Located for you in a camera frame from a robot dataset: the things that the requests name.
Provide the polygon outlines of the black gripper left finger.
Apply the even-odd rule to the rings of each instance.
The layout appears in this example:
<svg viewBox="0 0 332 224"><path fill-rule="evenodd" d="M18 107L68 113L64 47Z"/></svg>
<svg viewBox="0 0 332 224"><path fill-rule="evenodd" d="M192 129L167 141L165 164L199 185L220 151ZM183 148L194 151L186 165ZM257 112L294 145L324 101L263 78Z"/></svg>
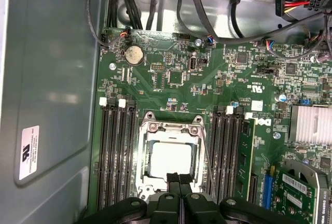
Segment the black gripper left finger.
<svg viewBox="0 0 332 224"><path fill-rule="evenodd" d="M167 174L167 191L150 196L149 201L129 197L79 220L78 223L179 223L179 175Z"/></svg>

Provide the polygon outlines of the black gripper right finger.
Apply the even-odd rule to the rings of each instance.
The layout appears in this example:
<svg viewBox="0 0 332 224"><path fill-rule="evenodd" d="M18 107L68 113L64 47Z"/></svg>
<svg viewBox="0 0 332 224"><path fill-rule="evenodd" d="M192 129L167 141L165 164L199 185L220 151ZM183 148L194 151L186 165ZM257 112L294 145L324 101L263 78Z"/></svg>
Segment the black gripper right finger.
<svg viewBox="0 0 332 224"><path fill-rule="evenodd" d="M300 208L299 200L293 194L273 194L274 179L265 175L262 206L254 204L258 176L251 175L248 200L225 198L214 203L200 193L192 193L190 174L180 174L179 180L184 195L185 211L190 214L191 223L315 223L313 201L306 200Z"/></svg>

